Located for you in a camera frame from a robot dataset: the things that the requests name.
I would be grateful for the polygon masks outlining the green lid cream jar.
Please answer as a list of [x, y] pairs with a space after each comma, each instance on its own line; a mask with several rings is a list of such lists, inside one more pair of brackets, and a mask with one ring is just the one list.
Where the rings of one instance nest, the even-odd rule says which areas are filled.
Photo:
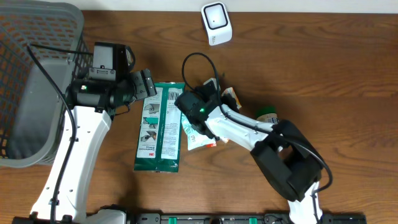
[[274, 106], [266, 106], [257, 110], [256, 119], [258, 121], [272, 124], [277, 124], [279, 122]]

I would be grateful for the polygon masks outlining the white teal wipes packet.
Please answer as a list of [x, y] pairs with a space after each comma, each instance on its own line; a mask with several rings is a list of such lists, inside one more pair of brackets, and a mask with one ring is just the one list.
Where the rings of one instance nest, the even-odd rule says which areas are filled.
[[189, 151], [202, 146], [206, 147], [206, 144], [216, 142], [214, 139], [209, 139], [207, 136], [194, 130], [184, 114], [182, 114], [182, 126], [187, 135], [187, 148]]

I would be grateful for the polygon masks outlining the green white 3M package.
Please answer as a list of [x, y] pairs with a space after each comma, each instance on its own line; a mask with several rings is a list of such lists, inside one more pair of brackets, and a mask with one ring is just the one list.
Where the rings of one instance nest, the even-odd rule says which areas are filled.
[[183, 83], [156, 83], [157, 94], [144, 100], [135, 171], [178, 172], [182, 113], [175, 100], [184, 88]]

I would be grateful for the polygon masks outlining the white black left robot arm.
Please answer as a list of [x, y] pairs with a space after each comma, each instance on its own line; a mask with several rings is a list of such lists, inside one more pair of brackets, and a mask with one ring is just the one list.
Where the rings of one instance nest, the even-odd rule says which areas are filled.
[[150, 70], [134, 71], [136, 56], [123, 44], [96, 42], [93, 64], [62, 93], [36, 57], [38, 69], [57, 92], [65, 108], [65, 123], [57, 154], [45, 187], [28, 217], [16, 223], [132, 223], [119, 205], [86, 212], [86, 200], [96, 158], [116, 109], [155, 96]]

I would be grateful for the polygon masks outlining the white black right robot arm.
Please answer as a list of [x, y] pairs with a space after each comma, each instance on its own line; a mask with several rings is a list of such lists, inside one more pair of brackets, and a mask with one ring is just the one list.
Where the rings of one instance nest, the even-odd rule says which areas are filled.
[[198, 133], [231, 140], [250, 152], [268, 183], [288, 201], [292, 223], [321, 222], [317, 196], [324, 161], [293, 123], [267, 123], [239, 114], [235, 99], [222, 101], [213, 81], [184, 91], [175, 105]]

